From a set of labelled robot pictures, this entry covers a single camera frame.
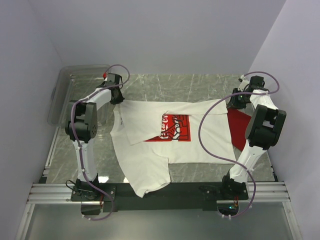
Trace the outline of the white Coca-Cola t-shirt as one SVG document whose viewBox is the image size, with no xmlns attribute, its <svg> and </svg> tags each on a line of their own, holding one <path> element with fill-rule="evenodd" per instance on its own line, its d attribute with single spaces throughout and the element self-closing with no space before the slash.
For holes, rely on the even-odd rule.
<svg viewBox="0 0 320 240">
<path fill-rule="evenodd" d="M 122 172 L 135 194 L 171 182 L 170 164 L 226 164 L 235 160 L 227 106 L 202 102 L 124 100 L 113 109 L 111 138 Z"/>
</svg>

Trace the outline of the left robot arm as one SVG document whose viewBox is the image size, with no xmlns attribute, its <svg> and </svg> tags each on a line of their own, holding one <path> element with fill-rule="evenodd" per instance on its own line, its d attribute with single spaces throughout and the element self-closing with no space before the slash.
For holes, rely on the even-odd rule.
<svg viewBox="0 0 320 240">
<path fill-rule="evenodd" d="M 124 101 L 121 93 L 122 76 L 105 73 L 103 82 L 84 98 L 71 100 L 67 105 L 65 133 L 73 143 L 77 158 L 78 174 L 72 195 L 94 201 L 104 194 L 100 192 L 98 172 L 94 162 L 94 140 L 98 133 L 98 110 L 108 103 Z"/>
</svg>

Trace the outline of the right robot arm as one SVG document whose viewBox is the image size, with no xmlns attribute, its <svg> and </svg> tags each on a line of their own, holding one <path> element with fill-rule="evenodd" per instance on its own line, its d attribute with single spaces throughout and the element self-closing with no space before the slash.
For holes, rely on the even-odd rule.
<svg viewBox="0 0 320 240">
<path fill-rule="evenodd" d="M 287 113 L 271 100 L 262 76 L 241 76 L 227 104 L 231 142 L 241 150 L 237 163 L 222 178 L 219 193 L 226 200 L 247 199 L 249 173 L 258 159 L 277 144 Z"/>
</svg>

